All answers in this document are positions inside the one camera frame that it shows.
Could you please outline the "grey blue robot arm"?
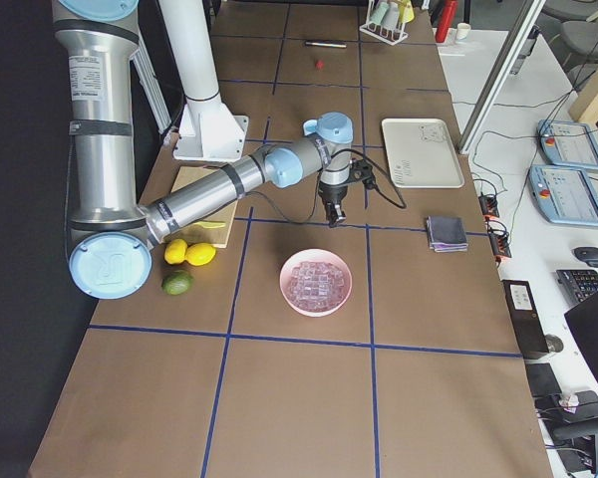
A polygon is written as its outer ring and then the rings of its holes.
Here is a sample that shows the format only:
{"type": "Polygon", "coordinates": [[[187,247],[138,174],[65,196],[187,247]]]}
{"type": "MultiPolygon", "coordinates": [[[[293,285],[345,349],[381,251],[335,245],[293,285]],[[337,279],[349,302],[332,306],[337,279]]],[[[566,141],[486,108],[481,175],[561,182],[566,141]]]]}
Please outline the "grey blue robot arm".
{"type": "Polygon", "coordinates": [[[75,284],[99,299],[139,289],[150,274],[152,247],[183,227],[243,198],[264,183],[285,188],[311,174],[331,226],[345,214],[350,177],[351,120],[333,112],[304,124],[303,136],[284,146],[242,155],[247,120],[233,115],[219,92],[203,5],[159,5],[174,55],[191,131],[184,141],[220,168],[147,206],[136,198],[131,57],[140,45],[135,1],[56,1],[57,40],[69,57],[79,206],[69,227],[68,265],[75,284]]]}

